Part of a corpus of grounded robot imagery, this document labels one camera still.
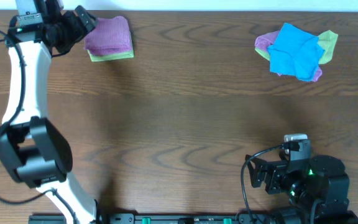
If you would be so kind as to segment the purple microfiber cloth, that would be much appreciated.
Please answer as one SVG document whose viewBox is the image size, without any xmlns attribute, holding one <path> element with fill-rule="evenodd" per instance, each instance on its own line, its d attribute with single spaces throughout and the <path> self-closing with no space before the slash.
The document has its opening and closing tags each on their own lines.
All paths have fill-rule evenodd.
<svg viewBox="0 0 358 224">
<path fill-rule="evenodd" d="M 103 56 L 133 51 L 129 23 L 125 17 L 98 18 L 98 25 L 85 37 L 85 50 Z"/>
</svg>

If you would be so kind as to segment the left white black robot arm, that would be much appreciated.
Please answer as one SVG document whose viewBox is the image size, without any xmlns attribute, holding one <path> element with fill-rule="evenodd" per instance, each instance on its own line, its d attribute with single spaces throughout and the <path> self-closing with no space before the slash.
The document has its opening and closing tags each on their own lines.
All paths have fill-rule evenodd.
<svg viewBox="0 0 358 224">
<path fill-rule="evenodd" d="M 61 1 L 17 1 L 18 14 L 2 34 L 11 60 L 11 84 L 0 125 L 0 161 L 11 179 L 48 197 L 63 223 L 102 223 L 95 199 L 77 181 L 68 141 L 48 119 L 47 80 L 52 59 L 67 54 L 97 26 L 84 7 Z"/>
</svg>

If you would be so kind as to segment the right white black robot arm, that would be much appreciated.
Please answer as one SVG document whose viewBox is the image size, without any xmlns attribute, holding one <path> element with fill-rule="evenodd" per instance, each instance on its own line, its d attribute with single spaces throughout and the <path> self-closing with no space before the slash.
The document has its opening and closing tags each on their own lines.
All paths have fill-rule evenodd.
<svg viewBox="0 0 358 224">
<path fill-rule="evenodd" d="M 348 209 L 350 180 L 340 159 L 317 155 L 291 160 L 282 152 L 274 162 L 247 155 L 246 166 L 253 188 L 265 182 L 269 195 L 285 193 L 290 204 L 252 215 L 251 223 L 358 224 L 358 216 Z"/>
</svg>

